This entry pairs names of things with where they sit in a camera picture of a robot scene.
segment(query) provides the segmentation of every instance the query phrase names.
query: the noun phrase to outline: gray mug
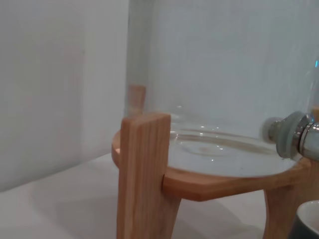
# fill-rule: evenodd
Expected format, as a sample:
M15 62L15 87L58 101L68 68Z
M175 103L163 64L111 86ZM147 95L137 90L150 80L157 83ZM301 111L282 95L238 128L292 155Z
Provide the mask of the gray mug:
M319 201L299 206L288 239L319 239Z

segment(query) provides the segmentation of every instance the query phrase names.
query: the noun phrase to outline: white table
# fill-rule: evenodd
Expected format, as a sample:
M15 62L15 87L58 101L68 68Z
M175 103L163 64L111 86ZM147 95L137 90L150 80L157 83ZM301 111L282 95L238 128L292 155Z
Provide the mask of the white table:
M0 193L1 239L115 239L118 169L111 156ZM262 191L182 200L173 239L261 239Z

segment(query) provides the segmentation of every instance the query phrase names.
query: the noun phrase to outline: spigot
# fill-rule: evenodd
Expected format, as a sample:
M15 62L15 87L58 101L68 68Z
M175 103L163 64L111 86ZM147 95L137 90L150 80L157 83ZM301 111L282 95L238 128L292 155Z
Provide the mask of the spigot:
M284 119L269 119L263 126L263 138L276 144L282 158L319 161L319 122L312 114L294 112Z

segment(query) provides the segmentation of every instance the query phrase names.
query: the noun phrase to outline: glass beverage dispenser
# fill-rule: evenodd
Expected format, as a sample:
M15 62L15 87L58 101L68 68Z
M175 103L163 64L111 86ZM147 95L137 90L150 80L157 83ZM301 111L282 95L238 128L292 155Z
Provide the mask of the glass beverage dispenser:
M316 159L318 22L317 0L130 0L125 115L171 114L174 168L251 177Z

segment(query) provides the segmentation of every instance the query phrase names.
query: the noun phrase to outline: glass base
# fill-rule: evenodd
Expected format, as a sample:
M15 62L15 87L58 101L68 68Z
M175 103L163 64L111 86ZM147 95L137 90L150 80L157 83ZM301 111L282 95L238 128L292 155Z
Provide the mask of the glass base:
M275 145L225 132L196 129L171 131L170 167L203 174L257 177L278 174L294 166Z

